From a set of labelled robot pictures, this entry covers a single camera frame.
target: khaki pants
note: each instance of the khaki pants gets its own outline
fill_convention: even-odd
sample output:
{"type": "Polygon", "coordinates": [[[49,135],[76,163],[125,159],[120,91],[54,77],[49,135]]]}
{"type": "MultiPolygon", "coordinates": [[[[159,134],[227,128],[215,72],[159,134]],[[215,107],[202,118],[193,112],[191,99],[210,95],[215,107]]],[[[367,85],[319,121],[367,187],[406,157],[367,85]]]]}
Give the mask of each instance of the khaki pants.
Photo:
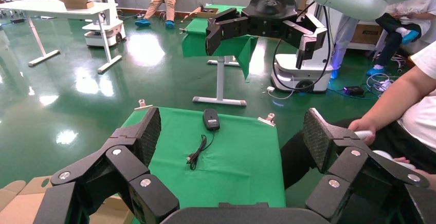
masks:
{"type": "Polygon", "coordinates": [[[167,21],[174,21],[174,6],[176,5],[176,0],[151,0],[145,18],[151,18],[156,12],[156,9],[159,8],[164,1],[167,5],[167,21]]]}

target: white shirt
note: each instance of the white shirt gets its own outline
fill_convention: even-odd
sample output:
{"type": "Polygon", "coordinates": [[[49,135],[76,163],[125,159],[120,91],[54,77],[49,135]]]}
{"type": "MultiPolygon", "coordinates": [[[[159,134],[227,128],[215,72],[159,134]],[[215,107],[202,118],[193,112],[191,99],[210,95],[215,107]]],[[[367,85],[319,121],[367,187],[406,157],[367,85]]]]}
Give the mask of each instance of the white shirt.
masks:
{"type": "MultiPolygon", "coordinates": [[[[415,65],[436,79],[436,42],[411,56],[415,65]]],[[[436,152],[436,89],[411,106],[398,123],[420,142],[436,152]]]]}
{"type": "MultiPolygon", "coordinates": [[[[436,15],[436,0],[408,0],[388,6],[387,13],[409,14],[409,13],[431,13],[436,15]]],[[[421,34],[425,35],[430,29],[430,20],[411,20],[402,17],[400,19],[403,25],[417,24],[421,27],[421,34]]]]}

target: person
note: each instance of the person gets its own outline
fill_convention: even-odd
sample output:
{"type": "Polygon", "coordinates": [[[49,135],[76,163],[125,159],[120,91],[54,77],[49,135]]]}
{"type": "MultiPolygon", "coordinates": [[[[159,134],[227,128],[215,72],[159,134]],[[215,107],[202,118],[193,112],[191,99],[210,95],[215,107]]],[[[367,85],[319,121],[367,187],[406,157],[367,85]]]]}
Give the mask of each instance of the person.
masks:
{"type": "Polygon", "coordinates": [[[409,0],[388,6],[375,21],[388,33],[386,45],[367,75],[385,72],[385,66],[401,44],[409,44],[425,35],[436,18],[436,0],[409,0]]]}
{"type": "Polygon", "coordinates": [[[359,20],[345,14],[342,15],[341,20],[339,21],[339,29],[336,33],[335,48],[330,61],[330,65],[333,67],[332,74],[330,75],[331,79],[336,79],[339,76],[339,69],[343,61],[343,56],[348,48],[348,44],[353,38],[354,31],[356,30],[358,23],[359,20]]]}
{"type": "MultiPolygon", "coordinates": [[[[436,42],[411,56],[415,66],[398,78],[360,119],[333,125],[350,130],[370,130],[364,142],[402,162],[415,165],[436,190],[436,42]]],[[[285,188],[315,168],[302,132],[281,150],[285,188]]]]}
{"type": "Polygon", "coordinates": [[[176,0],[151,0],[150,6],[147,10],[147,13],[142,20],[135,21],[135,25],[138,27],[146,27],[150,26],[149,19],[151,16],[154,15],[157,8],[159,8],[160,5],[165,1],[165,4],[167,6],[167,21],[165,22],[165,26],[167,28],[173,29],[174,28],[174,6],[176,5],[176,0]]]}

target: mouse cable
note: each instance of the mouse cable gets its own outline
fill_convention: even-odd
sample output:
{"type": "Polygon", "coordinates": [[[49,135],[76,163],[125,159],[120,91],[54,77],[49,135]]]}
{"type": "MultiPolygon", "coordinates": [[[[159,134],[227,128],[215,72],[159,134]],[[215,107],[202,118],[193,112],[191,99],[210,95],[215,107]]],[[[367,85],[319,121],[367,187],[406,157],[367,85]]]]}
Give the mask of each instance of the mouse cable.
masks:
{"type": "Polygon", "coordinates": [[[197,167],[198,158],[200,157],[200,153],[206,150],[213,143],[214,139],[215,139],[215,131],[213,131],[212,141],[209,143],[209,145],[206,146],[207,137],[206,135],[202,134],[202,142],[200,143],[200,147],[197,149],[197,151],[194,154],[189,155],[187,158],[188,162],[186,162],[186,164],[189,164],[189,168],[191,170],[195,170],[195,168],[197,167]]]}

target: sleeve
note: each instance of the sleeve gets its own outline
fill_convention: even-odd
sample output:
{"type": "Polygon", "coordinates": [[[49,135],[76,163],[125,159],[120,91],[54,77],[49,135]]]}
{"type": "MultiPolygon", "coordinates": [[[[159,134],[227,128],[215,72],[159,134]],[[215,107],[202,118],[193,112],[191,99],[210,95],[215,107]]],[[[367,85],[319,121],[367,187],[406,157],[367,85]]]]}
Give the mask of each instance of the sleeve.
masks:
{"type": "Polygon", "coordinates": [[[436,0],[430,0],[430,4],[428,4],[428,13],[436,15],[436,0]]]}
{"type": "Polygon", "coordinates": [[[386,13],[396,13],[396,4],[389,5],[386,8],[386,13]]]}
{"type": "Polygon", "coordinates": [[[436,79],[436,42],[412,55],[410,59],[426,75],[436,79]]]}

